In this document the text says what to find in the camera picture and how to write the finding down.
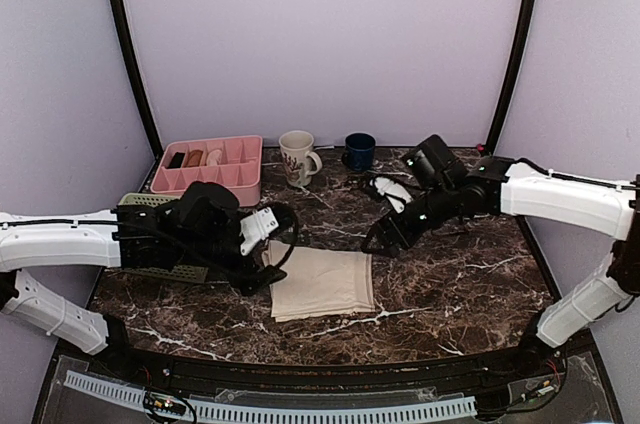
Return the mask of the beige boxer underwear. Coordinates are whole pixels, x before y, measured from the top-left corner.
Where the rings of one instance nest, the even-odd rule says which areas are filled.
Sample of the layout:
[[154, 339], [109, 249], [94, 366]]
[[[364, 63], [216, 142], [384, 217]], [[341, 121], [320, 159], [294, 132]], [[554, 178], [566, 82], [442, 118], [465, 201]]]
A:
[[286, 277], [270, 286], [277, 322], [374, 310], [367, 254], [296, 247], [282, 270]]

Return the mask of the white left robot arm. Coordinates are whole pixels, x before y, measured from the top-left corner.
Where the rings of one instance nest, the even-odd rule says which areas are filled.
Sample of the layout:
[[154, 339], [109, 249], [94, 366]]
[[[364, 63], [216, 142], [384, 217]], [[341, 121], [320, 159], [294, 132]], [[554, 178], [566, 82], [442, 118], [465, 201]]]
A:
[[258, 244], [299, 230], [295, 212], [273, 203], [245, 213], [235, 197], [183, 195], [156, 206], [119, 205], [75, 216], [1, 216], [1, 311], [101, 358], [120, 380], [141, 371], [121, 319], [91, 312], [44, 287], [30, 269], [95, 266], [105, 269], [205, 267], [252, 296], [286, 277], [280, 258], [260, 265]]

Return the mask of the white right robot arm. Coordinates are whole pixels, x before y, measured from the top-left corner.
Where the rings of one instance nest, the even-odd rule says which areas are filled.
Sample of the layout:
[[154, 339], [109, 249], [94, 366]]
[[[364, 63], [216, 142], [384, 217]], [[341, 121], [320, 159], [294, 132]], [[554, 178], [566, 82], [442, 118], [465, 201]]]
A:
[[510, 357], [521, 378], [534, 376], [578, 331], [639, 297], [639, 183], [607, 181], [545, 170], [524, 158], [482, 158], [467, 167], [407, 161], [423, 192], [395, 197], [392, 210], [367, 233], [361, 249], [395, 257], [428, 230], [478, 214], [530, 216], [591, 229], [612, 238], [601, 264], [559, 301], [530, 320]]

